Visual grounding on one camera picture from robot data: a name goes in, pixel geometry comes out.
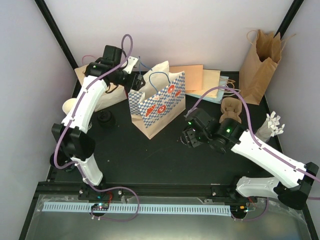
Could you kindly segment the blue checkered paper bag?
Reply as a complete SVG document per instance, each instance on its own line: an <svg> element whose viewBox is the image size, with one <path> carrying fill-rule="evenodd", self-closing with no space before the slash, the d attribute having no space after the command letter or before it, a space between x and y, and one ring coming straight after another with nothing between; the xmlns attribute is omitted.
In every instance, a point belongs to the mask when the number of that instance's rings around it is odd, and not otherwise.
<svg viewBox="0 0 320 240"><path fill-rule="evenodd" d="M164 61L143 75L145 86L128 93L131 122L152 139L186 109L185 72Z"/></svg>

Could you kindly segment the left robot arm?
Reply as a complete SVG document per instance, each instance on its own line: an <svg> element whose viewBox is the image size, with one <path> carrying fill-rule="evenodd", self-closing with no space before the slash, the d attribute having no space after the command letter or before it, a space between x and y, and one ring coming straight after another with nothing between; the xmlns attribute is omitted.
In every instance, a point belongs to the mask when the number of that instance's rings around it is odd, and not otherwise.
<svg viewBox="0 0 320 240"><path fill-rule="evenodd" d="M89 193L97 200L107 195L108 188L102 184L104 176L94 157L95 141L87 134L91 117L111 85L139 90L146 84L142 76L132 72L140 60L129 53L125 58L123 55L123 49L105 46L103 56L86 66L82 87L69 113L51 129L56 140L53 165L61 170L71 165L78 168L83 182L90 186Z"/></svg>

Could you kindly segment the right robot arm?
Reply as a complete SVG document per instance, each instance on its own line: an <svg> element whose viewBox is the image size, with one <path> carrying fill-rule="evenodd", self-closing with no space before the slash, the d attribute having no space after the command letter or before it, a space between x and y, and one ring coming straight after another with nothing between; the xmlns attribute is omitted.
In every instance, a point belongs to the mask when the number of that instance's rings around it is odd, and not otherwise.
<svg viewBox="0 0 320 240"><path fill-rule="evenodd" d="M271 174L271 177L241 177L227 189L230 200L273 198L295 210L304 208L319 171L316 164L299 162L284 155L252 136L248 129L232 118L219 122L203 109L196 108L186 115L185 120L187 127L182 132L181 141L188 147L208 144L222 154L233 152Z"/></svg>

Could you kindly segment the black coffee cup lids stack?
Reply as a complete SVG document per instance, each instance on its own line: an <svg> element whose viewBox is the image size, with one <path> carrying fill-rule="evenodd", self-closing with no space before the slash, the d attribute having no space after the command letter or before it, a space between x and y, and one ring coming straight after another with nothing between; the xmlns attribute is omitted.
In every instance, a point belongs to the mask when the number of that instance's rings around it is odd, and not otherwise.
<svg viewBox="0 0 320 240"><path fill-rule="evenodd" d="M109 110L101 110L97 112L97 122L102 128L110 128L115 126L116 120Z"/></svg>

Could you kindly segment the Cakes printed paper bag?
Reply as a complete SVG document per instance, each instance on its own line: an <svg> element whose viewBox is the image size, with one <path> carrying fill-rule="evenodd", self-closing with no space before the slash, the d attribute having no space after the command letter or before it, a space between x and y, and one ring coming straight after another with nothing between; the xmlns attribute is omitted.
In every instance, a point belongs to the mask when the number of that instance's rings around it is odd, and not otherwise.
<svg viewBox="0 0 320 240"><path fill-rule="evenodd" d="M84 78L85 78L84 73L87 65L90 63L90 60L94 62L96 60L96 57L94 57L93 55L84 55L81 60L82 66L74 70L81 86L83 85ZM120 85L117 88L115 87L116 86L112 83L110 85L110 89L114 91L111 93L102 94L102 96L98 100L97 105L94 109L95 112L103 110L110 106L113 106L115 104L118 104L128 98L126 95L125 88L123 86Z"/></svg>

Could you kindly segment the light blue flat paper bag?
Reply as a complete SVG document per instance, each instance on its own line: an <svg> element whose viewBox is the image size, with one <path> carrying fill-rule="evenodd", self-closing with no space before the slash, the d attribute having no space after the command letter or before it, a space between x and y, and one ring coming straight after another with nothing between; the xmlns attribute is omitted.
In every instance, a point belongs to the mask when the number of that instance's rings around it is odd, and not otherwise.
<svg viewBox="0 0 320 240"><path fill-rule="evenodd" d="M235 88L235 82L236 82L235 80L229 79L228 76L220 76L218 84L219 86L229 87L231 89L234 89L236 92L240 93L241 90ZM203 98L203 100L211 103L215 103L215 104L221 104L223 97L232 97L234 95L235 94L232 93L231 91L227 91L225 89L218 89L216 93L216 97L209 96L209 94L207 94Z"/></svg>

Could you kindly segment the tan flat paper bag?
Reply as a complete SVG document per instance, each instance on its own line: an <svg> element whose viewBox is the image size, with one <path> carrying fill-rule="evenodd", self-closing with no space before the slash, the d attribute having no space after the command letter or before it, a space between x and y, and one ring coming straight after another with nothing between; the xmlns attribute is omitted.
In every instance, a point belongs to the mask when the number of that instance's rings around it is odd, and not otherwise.
<svg viewBox="0 0 320 240"><path fill-rule="evenodd" d="M219 86L221 71L204 69L202 71L202 89L201 90L188 90L187 95L202 96L206 91Z"/></svg>

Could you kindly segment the orange flat paper bag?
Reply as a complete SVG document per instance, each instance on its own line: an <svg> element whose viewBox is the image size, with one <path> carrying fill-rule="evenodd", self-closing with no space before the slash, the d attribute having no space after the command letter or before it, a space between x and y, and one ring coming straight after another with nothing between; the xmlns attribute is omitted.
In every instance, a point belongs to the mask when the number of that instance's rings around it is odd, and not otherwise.
<svg viewBox="0 0 320 240"><path fill-rule="evenodd" d="M202 84L203 84L203 65L202 64L170 66L169 71L171 73L179 73L184 71L185 89L187 91L202 90Z"/></svg>

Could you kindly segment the far paper cup stack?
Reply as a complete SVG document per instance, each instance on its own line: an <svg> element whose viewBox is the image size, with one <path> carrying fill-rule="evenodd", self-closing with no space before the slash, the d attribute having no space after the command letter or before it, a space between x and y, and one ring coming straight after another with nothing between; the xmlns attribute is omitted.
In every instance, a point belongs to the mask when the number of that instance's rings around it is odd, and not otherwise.
<svg viewBox="0 0 320 240"><path fill-rule="evenodd" d="M76 105L76 98L70 98L64 102L62 105L62 110L66 114L66 117L62 120L62 124L66 127L68 123L71 121L70 128L75 129L79 128L84 133L88 132L90 119L89 116L90 111L85 109L83 106L79 106L75 112L75 116L72 117L73 110Z"/></svg>

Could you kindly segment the standing brown paper bag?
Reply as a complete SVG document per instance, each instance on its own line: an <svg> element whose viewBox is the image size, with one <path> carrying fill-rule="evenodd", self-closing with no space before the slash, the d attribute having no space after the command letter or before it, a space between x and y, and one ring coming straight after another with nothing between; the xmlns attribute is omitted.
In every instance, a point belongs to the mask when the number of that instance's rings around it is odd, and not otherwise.
<svg viewBox="0 0 320 240"><path fill-rule="evenodd" d="M254 30L256 36L247 40L250 49L239 71L240 94L247 104L259 105L282 59L288 38L281 34Z"/></svg>

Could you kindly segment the left black frame post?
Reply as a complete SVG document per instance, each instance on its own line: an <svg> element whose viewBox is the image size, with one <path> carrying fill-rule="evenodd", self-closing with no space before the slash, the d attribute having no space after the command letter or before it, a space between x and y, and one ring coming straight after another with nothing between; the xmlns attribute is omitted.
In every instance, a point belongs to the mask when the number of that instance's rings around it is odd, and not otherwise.
<svg viewBox="0 0 320 240"><path fill-rule="evenodd" d="M78 66L71 50L69 49L69 46L68 46L67 42L65 41L65 39L64 39L49 7L47 6L46 2L44 0L34 0L34 2L36 3L38 9L40 10L43 18L45 19L47 25L49 26L52 34L54 35L58 45L60 46L67 61L70 64L70 66L72 67L72 69L78 68L79 66Z"/></svg>

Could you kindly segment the black frame post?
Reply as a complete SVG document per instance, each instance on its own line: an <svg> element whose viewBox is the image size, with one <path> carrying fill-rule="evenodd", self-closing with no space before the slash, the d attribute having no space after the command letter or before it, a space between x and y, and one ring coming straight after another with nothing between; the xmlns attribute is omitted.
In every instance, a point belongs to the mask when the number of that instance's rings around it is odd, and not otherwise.
<svg viewBox="0 0 320 240"><path fill-rule="evenodd" d="M72 69L78 68L79 66L78 66L71 50L69 49L69 46L68 46L67 42L65 41L65 39L64 39L49 7L47 6L46 2L44 0L34 0L34 2L36 3L38 9L40 10L43 18L45 19L47 25L49 26L52 34L54 35L58 45L60 46L67 61L70 64L70 66L72 67Z"/></svg>
<svg viewBox="0 0 320 240"><path fill-rule="evenodd" d="M280 38L283 38L303 3L304 0L293 0L274 36L280 34Z"/></svg>

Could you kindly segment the right black frame post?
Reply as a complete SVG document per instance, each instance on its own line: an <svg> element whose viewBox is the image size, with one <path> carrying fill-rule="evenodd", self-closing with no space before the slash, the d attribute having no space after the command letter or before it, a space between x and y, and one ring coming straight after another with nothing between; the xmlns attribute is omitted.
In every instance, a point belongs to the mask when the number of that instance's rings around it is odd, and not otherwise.
<svg viewBox="0 0 320 240"><path fill-rule="evenodd" d="M304 0L293 0L274 36L280 34L280 38L283 38L303 3Z"/></svg>

